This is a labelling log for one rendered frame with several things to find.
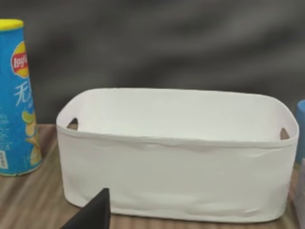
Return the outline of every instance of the white bin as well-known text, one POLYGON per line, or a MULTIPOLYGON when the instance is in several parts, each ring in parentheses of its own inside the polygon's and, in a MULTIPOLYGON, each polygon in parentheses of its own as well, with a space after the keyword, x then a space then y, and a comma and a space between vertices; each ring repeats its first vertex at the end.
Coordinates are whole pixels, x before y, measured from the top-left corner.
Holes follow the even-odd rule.
POLYGON ((299 134, 272 97, 168 89, 83 92, 57 130, 72 204, 108 187, 112 213, 219 222, 282 216, 299 134))

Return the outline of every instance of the black object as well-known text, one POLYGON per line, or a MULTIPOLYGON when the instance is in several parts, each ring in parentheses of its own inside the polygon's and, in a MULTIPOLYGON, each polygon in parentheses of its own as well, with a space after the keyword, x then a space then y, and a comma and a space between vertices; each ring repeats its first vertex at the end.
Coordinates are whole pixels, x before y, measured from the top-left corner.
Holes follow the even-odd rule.
POLYGON ((110 195, 104 188, 61 229, 109 229, 110 195))

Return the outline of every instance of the yellow lid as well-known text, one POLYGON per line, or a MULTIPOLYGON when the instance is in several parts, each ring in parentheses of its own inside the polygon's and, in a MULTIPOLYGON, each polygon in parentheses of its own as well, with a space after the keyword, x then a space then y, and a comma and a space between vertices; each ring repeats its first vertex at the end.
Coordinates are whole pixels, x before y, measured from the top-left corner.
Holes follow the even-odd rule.
POLYGON ((0 19, 0 31, 15 30, 23 27, 23 21, 18 19, 0 19))

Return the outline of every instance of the lay's chip can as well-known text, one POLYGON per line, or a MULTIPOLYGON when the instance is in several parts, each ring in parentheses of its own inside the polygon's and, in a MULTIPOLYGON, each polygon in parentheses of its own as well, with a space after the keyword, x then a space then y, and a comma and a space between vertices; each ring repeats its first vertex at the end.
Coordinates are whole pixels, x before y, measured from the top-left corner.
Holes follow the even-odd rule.
POLYGON ((0 19, 0 79, 0 174, 18 176, 42 162, 23 21, 0 19))

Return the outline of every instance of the brown tabletop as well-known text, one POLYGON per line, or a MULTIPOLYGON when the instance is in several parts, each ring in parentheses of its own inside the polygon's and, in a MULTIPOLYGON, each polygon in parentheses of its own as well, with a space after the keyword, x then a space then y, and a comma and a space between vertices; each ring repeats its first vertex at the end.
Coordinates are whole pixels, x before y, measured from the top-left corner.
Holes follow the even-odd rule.
MULTIPOLYGON (((41 167, 21 177, 0 176, 0 229, 58 229, 79 211, 63 196, 55 125, 40 125, 39 134, 41 167)), ((112 215, 111 229, 296 229, 292 200, 297 171, 295 168, 286 212, 272 222, 221 224, 112 215)))

